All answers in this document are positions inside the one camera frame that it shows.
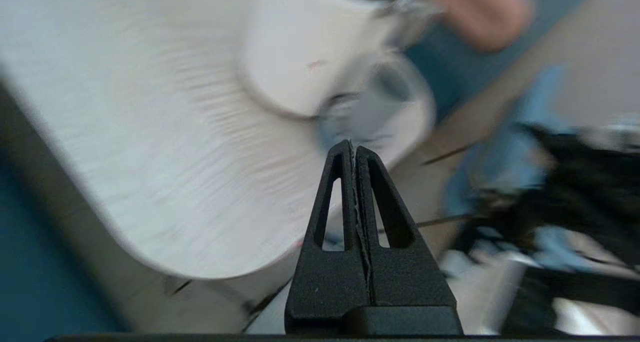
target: black object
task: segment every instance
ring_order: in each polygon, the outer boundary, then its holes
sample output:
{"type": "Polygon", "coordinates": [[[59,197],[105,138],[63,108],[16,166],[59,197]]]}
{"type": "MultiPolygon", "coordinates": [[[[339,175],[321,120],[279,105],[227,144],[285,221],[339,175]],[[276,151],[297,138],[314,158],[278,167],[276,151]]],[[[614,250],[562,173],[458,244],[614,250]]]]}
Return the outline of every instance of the black object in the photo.
{"type": "Polygon", "coordinates": [[[443,274],[382,161],[362,146],[355,159],[348,141],[329,151],[286,301],[285,328],[315,335],[462,335],[443,274]],[[324,251],[338,178],[345,251],[324,251]],[[390,248],[378,240],[374,195],[390,248]]]}
{"type": "Polygon", "coordinates": [[[640,317],[638,280],[530,267],[522,277],[500,333],[508,336],[563,335],[556,330],[555,298],[615,307],[640,317]]]}
{"type": "Polygon", "coordinates": [[[588,235],[627,269],[640,271],[640,153],[593,148],[577,135],[535,125],[523,128],[555,164],[542,185],[469,221],[453,249],[468,254],[476,240],[487,240],[478,227],[490,227],[504,242],[532,254],[535,228],[559,226],[588,235]]]}

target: white mug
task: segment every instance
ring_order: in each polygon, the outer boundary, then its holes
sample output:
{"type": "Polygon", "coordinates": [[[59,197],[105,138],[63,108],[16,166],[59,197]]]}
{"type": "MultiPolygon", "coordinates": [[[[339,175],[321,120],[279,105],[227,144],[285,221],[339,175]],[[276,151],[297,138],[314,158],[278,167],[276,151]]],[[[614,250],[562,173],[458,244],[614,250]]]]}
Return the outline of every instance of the white mug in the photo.
{"type": "Polygon", "coordinates": [[[318,115],[358,55],[397,39],[407,16],[389,0],[254,0],[240,57],[258,98],[299,117],[318,115]]]}

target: black wire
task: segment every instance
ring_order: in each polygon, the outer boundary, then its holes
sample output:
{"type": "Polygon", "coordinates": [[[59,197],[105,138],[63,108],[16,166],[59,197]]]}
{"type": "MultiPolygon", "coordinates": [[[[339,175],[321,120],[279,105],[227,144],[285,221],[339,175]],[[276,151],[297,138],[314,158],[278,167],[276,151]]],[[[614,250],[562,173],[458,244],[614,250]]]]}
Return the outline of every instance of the black wire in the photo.
{"type": "MultiPolygon", "coordinates": [[[[423,228],[423,227],[428,227],[428,226],[437,226],[437,225],[442,225],[442,224],[448,224],[451,222],[457,222],[461,219],[465,219],[470,217],[470,214],[459,214],[457,216],[448,216],[448,217],[441,217],[441,218],[435,218],[435,219],[430,219],[428,221],[422,221],[422,222],[416,222],[416,226],[418,226],[418,228],[423,228]]],[[[385,233],[385,229],[384,228],[378,228],[377,229],[378,233],[385,233]]]]}
{"type": "Polygon", "coordinates": [[[428,159],[425,160],[425,162],[422,162],[422,166],[426,166],[426,165],[430,165],[430,164],[435,164],[436,162],[440,162],[441,160],[446,160],[449,157],[453,157],[459,153],[465,152],[466,150],[472,148],[473,146],[475,146],[475,144],[477,144],[478,142],[473,142],[473,143],[469,143],[466,144],[462,147],[456,148],[454,150],[451,150],[450,152],[444,153],[442,155],[439,155],[438,157],[432,158],[432,159],[428,159]]]}
{"type": "Polygon", "coordinates": [[[622,267],[623,269],[628,269],[628,270],[633,271],[633,269],[631,269],[630,266],[627,266],[626,264],[623,264],[623,263],[615,263],[615,262],[610,262],[609,260],[603,260],[603,259],[599,259],[599,258],[594,258],[594,257],[591,257],[589,255],[586,255],[583,251],[575,251],[575,253],[578,256],[584,258],[585,260],[589,260],[591,262],[599,263],[601,265],[622,267]]]}

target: blue floor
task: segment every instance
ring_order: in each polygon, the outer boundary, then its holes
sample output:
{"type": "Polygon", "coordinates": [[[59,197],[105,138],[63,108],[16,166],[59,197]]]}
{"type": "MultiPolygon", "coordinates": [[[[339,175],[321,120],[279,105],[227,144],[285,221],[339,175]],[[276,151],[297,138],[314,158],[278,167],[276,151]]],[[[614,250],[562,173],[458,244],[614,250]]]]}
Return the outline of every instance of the blue floor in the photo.
{"type": "Polygon", "coordinates": [[[125,331],[0,156],[0,341],[125,331]]]}

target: white tabletop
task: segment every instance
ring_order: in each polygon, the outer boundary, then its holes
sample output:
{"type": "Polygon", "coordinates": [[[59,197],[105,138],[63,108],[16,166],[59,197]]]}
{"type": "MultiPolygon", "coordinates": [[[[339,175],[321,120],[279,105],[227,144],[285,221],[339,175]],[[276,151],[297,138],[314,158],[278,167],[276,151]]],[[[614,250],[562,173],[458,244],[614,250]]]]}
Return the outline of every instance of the white tabletop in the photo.
{"type": "Polygon", "coordinates": [[[326,152],[313,121],[267,112],[238,81],[250,1],[0,0],[20,106],[119,244],[168,274],[256,271],[309,221],[326,152]]]}

